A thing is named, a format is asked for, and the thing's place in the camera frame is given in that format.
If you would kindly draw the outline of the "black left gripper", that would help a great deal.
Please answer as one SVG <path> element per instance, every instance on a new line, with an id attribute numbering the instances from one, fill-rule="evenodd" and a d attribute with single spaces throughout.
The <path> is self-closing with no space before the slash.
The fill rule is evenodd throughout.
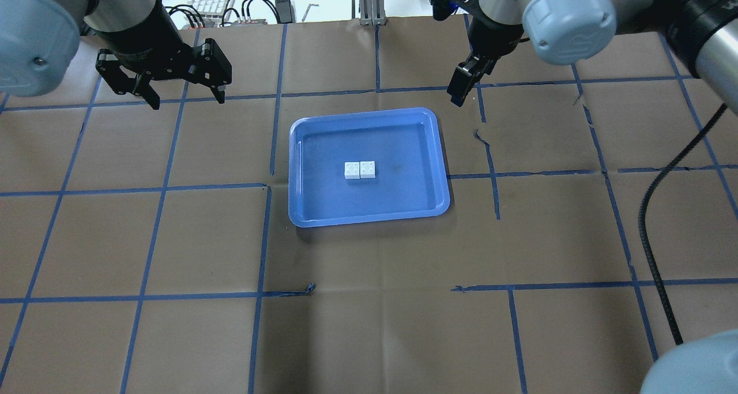
<path id="1" fill-rule="evenodd" d="M 97 35 L 115 60 L 100 59 L 95 68 L 115 93 L 134 94 L 159 110 L 160 97 L 150 82 L 182 79 L 208 87 L 216 102 L 225 103 L 225 88 L 232 83 L 225 53 L 211 37 L 199 46 L 185 43 L 163 7 L 132 28 Z"/>

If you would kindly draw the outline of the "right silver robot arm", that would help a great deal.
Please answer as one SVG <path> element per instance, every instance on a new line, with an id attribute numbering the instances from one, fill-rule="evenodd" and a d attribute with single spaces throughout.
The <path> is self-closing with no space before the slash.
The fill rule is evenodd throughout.
<path id="1" fill-rule="evenodd" d="M 567 66 L 617 35 L 657 32 L 690 75 L 736 111 L 736 0 L 434 0 L 433 15 L 441 20 L 457 7 L 472 16 L 469 56 L 446 90 L 458 107 L 525 37 L 542 61 Z"/>

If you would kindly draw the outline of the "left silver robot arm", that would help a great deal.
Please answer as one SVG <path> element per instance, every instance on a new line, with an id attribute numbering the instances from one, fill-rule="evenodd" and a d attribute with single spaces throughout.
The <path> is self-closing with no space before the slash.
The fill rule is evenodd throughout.
<path id="1" fill-rule="evenodd" d="M 220 104 L 232 65 L 209 37 L 185 43 L 163 0 L 1 0 L 2 92 L 18 97 L 57 89 L 77 53 L 84 28 L 103 41 L 95 69 L 118 95 L 157 110 L 151 81 L 185 80 L 208 87 Z"/>

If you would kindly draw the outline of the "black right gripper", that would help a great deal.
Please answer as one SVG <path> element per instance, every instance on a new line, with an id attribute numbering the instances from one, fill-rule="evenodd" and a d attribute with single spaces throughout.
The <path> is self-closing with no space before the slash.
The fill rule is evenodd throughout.
<path id="1" fill-rule="evenodd" d="M 456 107 L 462 107 L 469 92 L 482 76 L 490 75 L 501 58 L 513 52 L 524 34 L 522 24 L 502 24 L 474 16 L 469 24 L 470 53 L 454 69 L 447 93 Z"/>

